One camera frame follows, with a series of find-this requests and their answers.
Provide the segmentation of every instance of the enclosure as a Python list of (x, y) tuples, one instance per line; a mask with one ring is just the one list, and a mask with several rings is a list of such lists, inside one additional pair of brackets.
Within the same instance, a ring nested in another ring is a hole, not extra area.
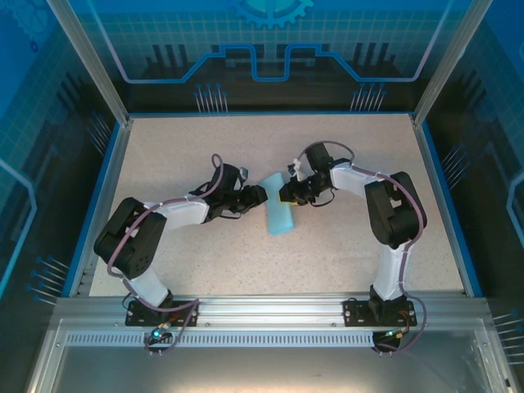
[[(517, 0), (0, 3), (2, 391), (520, 391), (523, 16)], [(389, 326), (347, 324), (381, 254), (366, 203), (335, 190), (280, 236), (264, 206), (164, 232), (153, 266), (200, 304), (149, 359), (151, 327), (126, 326), (128, 290), (93, 251), (122, 200), (187, 195), (214, 153), (246, 184), (288, 181), (321, 140), (413, 180), (416, 343), (382, 353)]]

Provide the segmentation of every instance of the blue enclosure wall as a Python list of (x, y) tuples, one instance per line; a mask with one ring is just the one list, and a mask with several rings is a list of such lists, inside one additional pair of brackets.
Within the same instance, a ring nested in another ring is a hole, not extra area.
[(411, 111), (469, 0), (74, 0), (132, 112)]
[(523, 18), (521, 1), (493, 1), (427, 118), (495, 316), (524, 314)]
[(0, 0), (0, 53), (0, 390), (16, 392), (62, 284), (36, 260), (67, 269), (115, 119), (44, 1)]

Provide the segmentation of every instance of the glass panel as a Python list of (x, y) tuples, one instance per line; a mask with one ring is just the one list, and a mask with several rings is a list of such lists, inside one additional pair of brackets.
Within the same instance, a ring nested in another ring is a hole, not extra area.
[(469, 3), (72, 2), (145, 112), (411, 111)]
[(139, 348), (66, 348), (53, 393), (70, 391), (492, 390), (470, 332), (426, 332), (391, 359), (370, 348), (178, 348), (161, 359)]
[[(523, 17), (522, 2), (493, 1), (427, 117), (494, 316), (524, 313)], [(518, 353), (522, 339), (509, 342)]]
[(44, 1), (0, 2), (0, 53), (0, 379), (22, 391), (115, 119)]

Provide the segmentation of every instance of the circuit pattern graphic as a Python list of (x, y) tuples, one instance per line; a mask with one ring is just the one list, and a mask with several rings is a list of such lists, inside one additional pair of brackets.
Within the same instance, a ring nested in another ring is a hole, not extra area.
[(254, 23), (257, 29), (275, 26), (283, 29), (286, 24), (305, 16), (305, 9), (313, 6), (312, 0), (231, 0), (236, 15), (246, 23)]
[(0, 11), (10, 11), (18, 26), (36, 40), (49, 22), (44, 0), (0, 0)]

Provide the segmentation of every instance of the wire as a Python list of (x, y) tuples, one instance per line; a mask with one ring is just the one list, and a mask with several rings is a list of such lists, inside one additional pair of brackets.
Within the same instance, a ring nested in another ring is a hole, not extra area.
[[(197, 307), (197, 305), (198, 305), (198, 303), (195, 303), (192, 306), (192, 308), (189, 310), (189, 313), (187, 314), (187, 317), (186, 317), (185, 321), (183, 321), (183, 325), (180, 328), (180, 332), (178, 332), (178, 335), (173, 339), (173, 342), (171, 343), (171, 345), (168, 346), (167, 348), (165, 348), (164, 350), (159, 350), (159, 355), (163, 355), (163, 354), (173, 350), (173, 348), (180, 342), (180, 339), (182, 338), (183, 332), (186, 330), (186, 327), (188, 326), (189, 321), (191, 320), (191, 318), (193, 316), (193, 312), (195, 311), (195, 308)], [(151, 347), (149, 346), (149, 343), (147, 341), (146, 341), (146, 343), (144, 345), (144, 349), (151, 352)]]
[(122, 307), (124, 307), (126, 311), (129, 311), (129, 305), (126, 307), (124, 303), (130, 296), (131, 296), (131, 292), (129, 292), (126, 296), (124, 296), (124, 299), (122, 299)]
[(307, 148), (304, 149), (302, 151), (302, 153), (299, 154), (296, 159), (300, 160), (300, 158), (302, 158), (302, 156), (305, 154), (306, 150), (308, 150), (310, 147), (319, 145), (321, 143), (327, 143), (329, 145), (337, 145), (337, 146), (340, 146), (340, 147), (344, 147), (351, 154), (350, 162), (353, 163), (353, 160), (355, 159), (355, 152), (353, 150), (351, 150), (351, 148), (348, 147), (347, 145), (345, 145), (344, 143), (340, 143), (340, 142), (337, 142), (337, 141), (318, 141), (318, 142), (313, 142), (309, 146), (307, 146)]
[(381, 346), (383, 346), (385, 348), (393, 350), (394, 352), (402, 352), (402, 351), (407, 350), (411, 346), (413, 346), (420, 339), (420, 336), (424, 333), (424, 329), (426, 328), (426, 325), (427, 325), (427, 308), (426, 308), (426, 305), (424, 304), (422, 299), (420, 299), (419, 297), (417, 297), (415, 295), (411, 295), (404, 288), (404, 272), (405, 272), (405, 269), (406, 269), (406, 264), (408, 262), (408, 251), (418, 241), (418, 239), (420, 239), (420, 237), (422, 236), (422, 231), (424, 230), (424, 218), (422, 216), (422, 209), (420, 208), (418, 203), (415, 201), (415, 198), (409, 193), (409, 191), (406, 190), (406, 188), (402, 184), (400, 184), (399, 182), (397, 182), (395, 179), (391, 178), (390, 176), (387, 176), (385, 174), (380, 174), (378, 172), (372, 172), (371, 170), (362, 169), (362, 168), (359, 168), (359, 167), (357, 167), (355, 165), (352, 165), (351, 168), (355, 172), (359, 172), (359, 173), (365, 174), (367, 176), (373, 176), (373, 177), (376, 177), (376, 178), (381, 178), (382, 180), (386, 180), (387, 182), (392, 183), (394, 186), (396, 186), (405, 195), (405, 197), (409, 201), (409, 204), (413, 207), (413, 209), (415, 210), (415, 214), (417, 215), (417, 219), (418, 219), (418, 232), (417, 232), (417, 235), (410, 242), (408, 242), (404, 246), (404, 252), (402, 253), (402, 260), (400, 261), (399, 288), (400, 288), (400, 291), (402, 292), (402, 294), (404, 296), (406, 296), (409, 299), (413, 299), (413, 300), (417, 301), (422, 306), (422, 315), (423, 315), (422, 316), (422, 326), (420, 327), (420, 330), (418, 331), (417, 336), (415, 336), (415, 338), (408, 345), (406, 345), (406, 346), (404, 346), (404, 347), (402, 347), (400, 349), (396, 349), (394, 346), (389, 346), (387, 344), (382, 344), (381, 345)]
[(333, 201), (335, 200), (335, 192), (333, 192), (333, 189), (334, 189), (334, 188), (331, 188), (331, 189), (329, 190), (329, 191), (331, 191), (331, 195), (332, 195), (332, 198), (331, 198), (329, 201), (324, 202), (324, 203), (321, 203), (321, 204), (319, 204), (319, 205), (314, 205), (313, 203), (311, 203), (311, 205), (312, 205), (313, 207), (324, 207), (324, 206), (329, 205), (331, 202), (333, 202)]
[(409, 333), (409, 314), (407, 311), (401, 310), (399, 314), (402, 315), (406, 321), (406, 333)]
[[(127, 282), (127, 280), (124, 279), (124, 275), (123, 274), (113, 271), (113, 264), (115, 263), (116, 258), (118, 257), (119, 253), (122, 251), (122, 248), (124, 248), (125, 243), (131, 237), (131, 234), (134, 232), (134, 230), (136, 228), (138, 228), (138, 225), (140, 225), (140, 223), (148, 215), (150, 215), (154, 211), (160, 209), (162, 206), (173, 205), (174, 203), (180, 203), (180, 202), (184, 202), (184, 201), (195, 201), (197, 199), (201, 199), (201, 198), (209, 196), (210, 194), (212, 194), (216, 190), (216, 188), (220, 185), (220, 182), (222, 181), (222, 177), (224, 176), (224, 161), (222, 160), (222, 157), (220, 155), (215, 153), (215, 154), (213, 154), (211, 156), (211, 164), (216, 169), (220, 168), (220, 171), (219, 171), (219, 177), (216, 179), (215, 184), (213, 184), (213, 186), (209, 190), (207, 190), (206, 192), (204, 192), (203, 194), (201, 194), (199, 196), (190, 196), (190, 197), (184, 197), (184, 198), (168, 199), (168, 200), (163, 201), (161, 203), (157, 203), (156, 205), (154, 205), (154, 206), (150, 207), (149, 209), (145, 210), (144, 212), (142, 212), (138, 216), (138, 218), (135, 219), (134, 222), (131, 224), (131, 226), (129, 227), (128, 231), (125, 233), (125, 235), (122, 237), (122, 239), (120, 240), (120, 242), (116, 246), (115, 250), (113, 251), (113, 254), (111, 255), (109, 261), (107, 261), (107, 273), (110, 276), (112, 276), (112, 277), (120, 278), (122, 280), (122, 282), (124, 283), (124, 286), (128, 289), (129, 293), (131, 295), (133, 295), (133, 297), (136, 298), (138, 301), (140, 301), (140, 303), (145, 305), (148, 309), (152, 309), (153, 311), (159, 311), (161, 313), (174, 313), (174, 312), (180, 311), (182, 309), (186, 309), (188, 307), (192, 307), (191, 308), (191, 312), (189, 313), (189, 316), (188, 316), (186, 322), (184, 323), (182, 329), (180, 330), (180, 333), (178, 334), (178, 337), (180, 337), (182, 335), (185, 327), (189, 323), (189, 319), (192, 316), (193, 310), (200, 303), (200, 300), (199, 299), (195, 299), (195, 300), (189, 301), (185, 305), (180, 305), (179, 307), (174, 307), (174, 308), (171, 308), (171, 309), (164, 309), (164, 308), (156, 307), (156, 306), (152, 305), (151, 303), (149, 303), (148, 301), (144, 300), (142, 297), (140, 297), (140, 295), (134, 290), (134, 288), (131, 287), (131, 285)], [(174, 346), (176, 346), (176, 344), (179, 341), (178, 337), (177, 337), (177, 340), (173, 341), (173, 344), (169, 347), (168, 350), (171, 350)]]
[(173, 313), (173, 315), (171, 315), (171, 318), (168, 319), (168, 322), (172, 323), (172, 322), (176, 321), (179, 316), (180, 316), (180, 313)]

